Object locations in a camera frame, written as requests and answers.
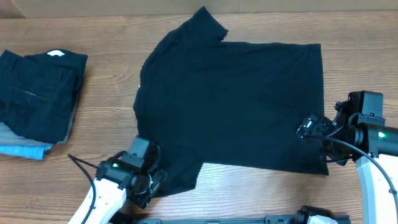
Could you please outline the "folded black garment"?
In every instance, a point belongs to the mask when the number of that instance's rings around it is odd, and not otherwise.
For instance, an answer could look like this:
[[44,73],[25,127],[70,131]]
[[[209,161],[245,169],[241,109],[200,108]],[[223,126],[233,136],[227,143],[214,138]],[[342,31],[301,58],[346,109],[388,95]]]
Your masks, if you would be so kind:
[[18,136],[56,144],[65,139],[80,97],[87,55],[64,50],[1,55],[1,122]]

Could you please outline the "black t-shirt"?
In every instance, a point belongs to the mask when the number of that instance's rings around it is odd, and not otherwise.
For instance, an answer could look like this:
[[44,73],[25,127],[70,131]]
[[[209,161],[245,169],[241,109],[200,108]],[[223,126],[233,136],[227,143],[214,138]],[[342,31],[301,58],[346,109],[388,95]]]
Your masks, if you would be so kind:
[[199,9],[144,62],[134,102],[139,135],[161,148],[164,197],[195,188],[204,163],[328,175],[317,142],[297,136],[323,114],[320,44],[227,42]]

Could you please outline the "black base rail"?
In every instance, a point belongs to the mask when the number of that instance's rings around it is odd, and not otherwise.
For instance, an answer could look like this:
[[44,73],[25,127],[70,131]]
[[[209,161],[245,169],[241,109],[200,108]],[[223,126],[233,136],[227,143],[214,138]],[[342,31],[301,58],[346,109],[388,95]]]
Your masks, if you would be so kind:
[[159,218],[132,219],[118,212],[109,221],[112,224],[290,224],[298,215],[266,215],[264,218],[185,219],[161,220]]

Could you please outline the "folded grey garment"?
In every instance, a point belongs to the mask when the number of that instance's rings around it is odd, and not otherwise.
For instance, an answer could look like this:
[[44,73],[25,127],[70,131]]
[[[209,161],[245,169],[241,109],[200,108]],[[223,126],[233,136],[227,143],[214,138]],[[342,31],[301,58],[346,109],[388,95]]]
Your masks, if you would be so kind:
[[[65,138],[62,141],[57,142],[57,144],[65,144],[66,141],[68,140],[71,128],[73,126],[73,120],[75,118],[77,105],[78,102],[76,102],[73,105],[72,111],[70,113],[70,119]],[[15,133],[13,133],[8,126],[6,126],[4,123],[1,123],[1,145],[2,146],[46,146],[50,145],[50,143],[35,141],[33,139],[27,139],[25,137],[18,136]]]

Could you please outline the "folded blue garment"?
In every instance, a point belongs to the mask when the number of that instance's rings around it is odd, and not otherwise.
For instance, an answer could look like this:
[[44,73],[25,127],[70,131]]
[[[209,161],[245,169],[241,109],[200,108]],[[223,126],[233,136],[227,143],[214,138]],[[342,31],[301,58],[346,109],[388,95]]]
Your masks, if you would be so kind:
[[47,151],[53,146],[1,146],[1,154],[28,159],[43,160]]

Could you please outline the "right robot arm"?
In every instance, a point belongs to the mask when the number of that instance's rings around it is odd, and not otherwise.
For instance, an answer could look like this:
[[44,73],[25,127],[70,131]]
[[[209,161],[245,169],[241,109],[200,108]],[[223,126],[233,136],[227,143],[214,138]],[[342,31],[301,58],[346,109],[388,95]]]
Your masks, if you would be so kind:
[[397,128],[385,124],[383,95],[353,91],[335,110],[334,119],[309,113],[297,135],[319,139],[327,162],[356,164],[364,223],[397,223]]

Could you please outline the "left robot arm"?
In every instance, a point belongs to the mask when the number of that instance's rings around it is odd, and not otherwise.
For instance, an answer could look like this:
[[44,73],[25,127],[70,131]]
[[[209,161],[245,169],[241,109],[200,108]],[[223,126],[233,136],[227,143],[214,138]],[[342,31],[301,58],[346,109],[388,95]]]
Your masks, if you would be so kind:
[[145,209],[167,178],[158,166],[160,146],[136,136],[128,151],[120,151],[95,166],[77,157],[70,159],[90,181],[90,189],[70,223],[134,223],[119,210],[127,200]]

